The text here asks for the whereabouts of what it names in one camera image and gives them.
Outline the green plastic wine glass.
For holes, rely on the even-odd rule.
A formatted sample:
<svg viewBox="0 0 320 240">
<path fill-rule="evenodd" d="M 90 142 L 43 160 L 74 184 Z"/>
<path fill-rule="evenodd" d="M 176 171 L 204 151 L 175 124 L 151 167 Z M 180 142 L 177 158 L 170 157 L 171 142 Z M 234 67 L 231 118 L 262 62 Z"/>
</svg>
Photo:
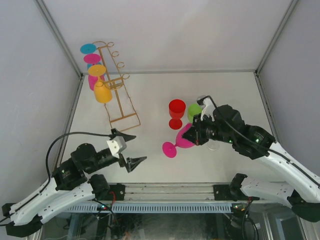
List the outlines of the green plastic wine glass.
<svg viewBox="0 0 320 240">
<path fill-rule="evenodd" d="M 191 104 L 187 110 L 188 121 L 192 123 L 194 116 L 201 113 L 202 113 L 202 108 L 197 103 Z"/>
</svg>

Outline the red plastic wine glass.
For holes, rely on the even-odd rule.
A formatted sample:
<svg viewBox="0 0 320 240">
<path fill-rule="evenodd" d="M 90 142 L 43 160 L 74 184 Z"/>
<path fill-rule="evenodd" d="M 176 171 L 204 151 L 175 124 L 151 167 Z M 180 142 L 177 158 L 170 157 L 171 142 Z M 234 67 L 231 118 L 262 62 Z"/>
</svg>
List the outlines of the red plastic wine glass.
<svg viewBox="0 0 320 240">
<path fill-rule="evenodd" d="M 171 120 L 169 121 L 169 127 L 173 130 L 178 130 L 182 127 L 182 117 L 185 114 L 186 104 L 181 99 L 172 100 L 169 105 L 169 115 Z"/>
</svg>

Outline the orange plastic wine glass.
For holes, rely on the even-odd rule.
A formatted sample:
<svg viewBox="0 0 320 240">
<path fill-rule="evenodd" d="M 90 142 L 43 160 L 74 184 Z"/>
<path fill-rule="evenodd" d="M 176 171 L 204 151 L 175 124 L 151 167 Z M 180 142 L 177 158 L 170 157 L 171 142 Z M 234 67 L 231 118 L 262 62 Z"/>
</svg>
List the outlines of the orange plastic wine glass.
<svg viewBox="0 0 320 240">
<path fill-rule="evenodd" d="M 103 76 L 95 83 L 93 92 L 95 99 L 102 104 L 110 102 L 113 98 L 111 89 L 105 83 Z"/>
</svg>

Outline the clear wine glass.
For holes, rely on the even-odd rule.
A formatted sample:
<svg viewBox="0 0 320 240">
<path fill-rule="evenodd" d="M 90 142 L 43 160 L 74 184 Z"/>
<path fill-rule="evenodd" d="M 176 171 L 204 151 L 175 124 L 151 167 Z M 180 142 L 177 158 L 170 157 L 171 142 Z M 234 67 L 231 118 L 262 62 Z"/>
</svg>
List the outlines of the clear wine glass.
<svg viewBox="0 0 320 240">
<path fill-rule="evenodd" d="M 217 151 L 220 148 L 220 144 L 217 141 L 209 140 L 206 146 L 211 151 Z"/>
</svg>

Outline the magenta wine glass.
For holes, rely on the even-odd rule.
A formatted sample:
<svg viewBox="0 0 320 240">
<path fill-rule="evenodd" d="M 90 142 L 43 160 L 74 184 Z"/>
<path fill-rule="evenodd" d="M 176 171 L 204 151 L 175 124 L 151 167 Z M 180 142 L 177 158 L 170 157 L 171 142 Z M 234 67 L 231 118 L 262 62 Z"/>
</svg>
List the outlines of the magenta wine glass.
<svg viewBox="0 0 320 240">
<path fill-rule="evenodd" d="M 89 53 L 83 57 L 85 63 L 87 63 L 88 70 L 88 84 L 89 88 L 93 91 L 95 83 L 101 80 L 106 72 L 106 67 L 100 63 L 101 56 L 96 53 Z"/>
<path fill-rule="evenodd" d="M 184 139 L 183 134 L 191 128 L 192 124 L 186 124 L 176 135 L 175 143 L 165 142 L 162 145 L 162 152 L 168 158 L 174 158 L 177 155 L 177 148 L 189 149 L 195 146 L 191 141 Z"/>
</svg>

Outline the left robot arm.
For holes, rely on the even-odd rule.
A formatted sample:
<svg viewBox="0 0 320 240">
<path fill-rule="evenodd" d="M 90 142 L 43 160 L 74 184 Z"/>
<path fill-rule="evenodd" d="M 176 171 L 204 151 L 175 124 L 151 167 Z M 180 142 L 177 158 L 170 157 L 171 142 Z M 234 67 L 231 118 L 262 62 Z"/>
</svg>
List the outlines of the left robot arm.
<svg viewBox="0 0 320 240">
<path fill-rule="evenodd" d="M 115 130 L 109 135 L 107 148 L 96 151 L 90 143 L 83 143 L 70 154 L 37 190 L 18 203 L 2 206 L 7 235 L 25 238 L 42 228 L 65 210 L 91 200 L 104 200 L 109 196 L 110 185 L 97 171 L 118 163 L 132 172 L 146 157 L 124 158 L 122 151 L 127 142 L 135 139 Z"/>
</svg>

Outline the cyan plastic wine glass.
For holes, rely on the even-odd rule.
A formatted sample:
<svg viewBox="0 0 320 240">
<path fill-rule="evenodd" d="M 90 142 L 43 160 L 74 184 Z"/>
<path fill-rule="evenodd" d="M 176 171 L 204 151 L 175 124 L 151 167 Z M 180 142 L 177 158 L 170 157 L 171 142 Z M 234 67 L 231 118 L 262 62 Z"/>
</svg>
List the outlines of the cyan plastic wine glass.
<svg viewBox="0 0 320 240">
<path fill-rule="evenodd" d="M 95 65 L 102 65 L 101 55 L 97 52 L 97 47 L 93 43 L 86 43 L 80 48 L 80 52 L 84 54 L 83 61 L 86 63 L 87 69 Z"/>
</svg>

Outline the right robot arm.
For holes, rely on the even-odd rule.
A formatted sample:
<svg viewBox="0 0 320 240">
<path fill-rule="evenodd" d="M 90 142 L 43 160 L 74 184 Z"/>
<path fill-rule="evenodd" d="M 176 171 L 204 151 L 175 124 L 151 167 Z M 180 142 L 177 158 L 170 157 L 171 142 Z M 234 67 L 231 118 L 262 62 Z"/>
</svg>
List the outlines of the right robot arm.
<svg viewBox="0 0 320 240">
<path fill-rule="evenodd" d="M 166 133 L 153 127 L 133 145 L 132 151 L 146 154 L 143 182 L 202 183 L 226 180 L 237 163 L 231 158 L 247 157 L 255 165 L 272 170 L 283 183 L 267 182 L 237 173 L 228 186 L 231 198 L 266 199 L 290 208 L 309 221 L 320 219 L 320 179 L 290 156 L 275 138 L 259 126 L 248 125 L 239 111 L 229 105 L 217 106 L 207 97 L 201 112 L 177 134 L 175 143 L 165 141 Z M 227 151 L 211 156 L 208 142 L 221 142 Z"/>
</svg>

